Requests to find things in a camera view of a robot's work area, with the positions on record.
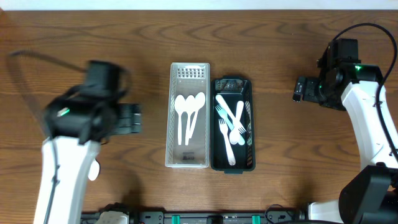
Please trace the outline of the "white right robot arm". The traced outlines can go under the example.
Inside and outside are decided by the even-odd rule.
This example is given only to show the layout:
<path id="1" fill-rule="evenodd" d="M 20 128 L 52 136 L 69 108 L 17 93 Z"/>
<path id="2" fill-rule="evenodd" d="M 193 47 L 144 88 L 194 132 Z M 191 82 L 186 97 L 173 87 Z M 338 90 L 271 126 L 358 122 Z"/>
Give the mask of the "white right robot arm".
<path id="1" fill-rule="evenodd" d="M 318 78 L 299 77 L 293 99 L 349 114 L 361 168 L 337 200 L 313 202 L 308 219 L 320 223 L 397 223 L 397 130 L 379 67 L 341 63 Z"/>

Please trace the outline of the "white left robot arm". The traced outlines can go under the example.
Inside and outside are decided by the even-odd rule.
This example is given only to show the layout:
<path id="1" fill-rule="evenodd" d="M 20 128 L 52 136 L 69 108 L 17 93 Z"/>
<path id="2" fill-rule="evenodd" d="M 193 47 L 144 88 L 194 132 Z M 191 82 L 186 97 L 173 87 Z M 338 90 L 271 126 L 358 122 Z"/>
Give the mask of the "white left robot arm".
<path id="1" fill-rule="evenodd" d="M 56 99 L 44 111 L 42 176 L 34 223 L 79 223 L 88 181 L 100 172 L 102 140 L 138 133 L 138 104 Z"/>

